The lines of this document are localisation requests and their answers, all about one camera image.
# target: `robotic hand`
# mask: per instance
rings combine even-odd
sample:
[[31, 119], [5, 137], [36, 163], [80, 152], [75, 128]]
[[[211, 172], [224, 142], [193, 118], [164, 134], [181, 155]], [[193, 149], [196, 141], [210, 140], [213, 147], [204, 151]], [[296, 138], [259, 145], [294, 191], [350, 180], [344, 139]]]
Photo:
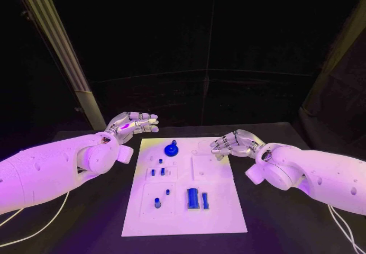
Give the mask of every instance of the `robotic hand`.
[[103, 132], [20, 151], [0, 162], [0, 214], [41, 204], [103, 174], [134, 150], [132, 134], [158, 132], [157, 115], [124, 112]]
[[211, 142], [217, 160], [232, 154], [255, 159], [245, 174], [253, 184], [265, 179], [281, 190], [295, 187], [315, 200], [366, 215], [366, 162], [286, 144], [265, 144], [247, 131], [236, 130]]

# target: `table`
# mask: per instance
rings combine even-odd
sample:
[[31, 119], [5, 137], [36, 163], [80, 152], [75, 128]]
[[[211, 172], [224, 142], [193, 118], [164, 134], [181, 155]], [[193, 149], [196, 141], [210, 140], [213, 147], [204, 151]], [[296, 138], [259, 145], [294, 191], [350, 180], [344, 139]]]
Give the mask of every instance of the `table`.
[[[0, 249], [0, 253], [353, 253], [328, 213], [327, 205], [301, 190], [281, 191], [266, 181], [253, 185], [245, 171], [250, 158], [229, 157], [247, 233], [121, 237], [129, 188], [141, 138], [211, 137], [236, 129], [255, 133], [263, 142], [308, 149], [288, 123], [161, 128], [158, 133], [134, 135], [129, 164], [116, 162], [103, 175], [69, 194], [63, 210], [46, 230], [31, 239]], [[62, 140], [95, 131], [59, 132]], [[36, 232], [57, 212], [63, 196], [26, 208], [0, 229], [0, 242]], [[356, 243], [366, 250], [366, 219], [338, 211]]]

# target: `white board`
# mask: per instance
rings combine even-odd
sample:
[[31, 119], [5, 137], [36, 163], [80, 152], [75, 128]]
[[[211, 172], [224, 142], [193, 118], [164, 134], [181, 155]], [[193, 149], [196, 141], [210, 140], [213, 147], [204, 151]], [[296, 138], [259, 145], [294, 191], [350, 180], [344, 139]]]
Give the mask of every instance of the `white board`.
[[[173, 140], [177, 141], [178, 154], [168, 157], [164, 147]], [[247, 232], [229, 159], [224, 157], [217, 161], [210, 154], [210, 142], [214, 140], [141, 140], [122, 237]], [[187, 209], [190, 188], [198, 190], [200, 208], [194, 210]], [[203, 209], [201, 193], [207, 193], [207, 210]], [[160, 208], [154, 207], [155, 198], [161, 201]]]

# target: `white cable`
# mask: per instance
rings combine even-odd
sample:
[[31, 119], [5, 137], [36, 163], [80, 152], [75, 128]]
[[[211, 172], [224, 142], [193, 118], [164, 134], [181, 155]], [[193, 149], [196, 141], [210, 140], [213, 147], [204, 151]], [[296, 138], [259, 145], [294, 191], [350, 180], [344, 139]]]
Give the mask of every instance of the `white cable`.
[[26, 237], [26, 238], [23, 238], [23, 239], [18, 239], [18, 240], [15, 240], [14, 242], [4, 243], [3, 245], [0, 245], [0, 247], [7, 246], [7, 245], [10, 245], [10, 244], [13, 244], [13, 243], [21, 242], [23, 240], [31, 238], [36, 234], [39, 234], [39, 233], [43, 231], [43, 229], [50, 225], [52, 221], [54, 220], [54, 218], [56, 218], [57, 215], [59, 215], [59, 212], [60, 212], [60, 210], [62, 210], [62, 208], [63, 208], [63, 205], [64, 205], [67, 196], [69, 196], [69, 192], [66, 193], [66, 197], [64, 197], [63, 203], [62, 203], [62, 205], [60, 205], [59, 211], [57, 211], [54, 217], [52, 218], [52, 220], [49, 221], [49, 223], [43, 226], [43, 228], [41, 228], [34, 234], [31, 234], [28, 237]]
[[23, 208], [17, 210], [17, 212], [1, 222], [0, 226], [3, 226], [21, 211], [23, 211]]
[[[328, 209], [330, 209], [330, 214], [331, 214], [332, 220], [335, 221], [337, 226], [338, 226], [338, 228], [341, 229], [343, 234], [344, 234], [344, 236], [347, 237], [347, 239], [348, 239], [348, 241], [350, 241], [350, 243], [351, 243], [351, 245], [353, 245], [354, 252], [356, 252], [357, 254], [360, 254], [360, 252], [361, 252], [361, 254], [366, 254], [364, 251], [360, 249], [360, 247], [358, 247], [358, 246], [356, 245], [356, 243], [354, 243], [353, 233], [351, 233], [348, 224], [347, 224], [345, 221], [343, 220], [341, 216], [340, 216], [338, 213], [335, 212], [335, 210], [334, 210], [334, 208], [332, 208], [331, 205], [328, 205]], [[338, 223], [338, 221], [337, 221], [337, 219], [335, 219], [335, 216], [334, 216], [332, 212], [335, 213], [337, 217], [341, 219], [341, 221], [343, 221], [343, 223], [344, 223], [344, 225], [345, 225], [345, 227], [347, 227], [348, 235], [350, 235], [350, 236], [347, 235], [347, 233], [345, 233], [345, 231], [344, 231], [344, 229], [343, 229], [343, 227], [341, 227], [341, 225], [340, 225], [340, 223]]]

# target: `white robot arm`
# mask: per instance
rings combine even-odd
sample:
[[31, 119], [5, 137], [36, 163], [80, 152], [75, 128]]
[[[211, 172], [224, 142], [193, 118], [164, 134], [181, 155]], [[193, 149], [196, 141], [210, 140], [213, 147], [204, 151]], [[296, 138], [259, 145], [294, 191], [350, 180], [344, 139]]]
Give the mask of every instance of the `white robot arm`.
[[217, 160], [232, 154], [255, 159], [245, 172], [255, 184], [265, 179], [281, 190], [295, 187], [315, 200], [366, 215], [366, 162], [285, 144], [265, 144], [249, 132], [236, 130], [210, 146]]
[[124, 112], [103, 132], [20, 151], [0, 162], [0, 214], [41, 204], [103, 174], [134, 150], [134, 133], [157, 132], [157, 115]]

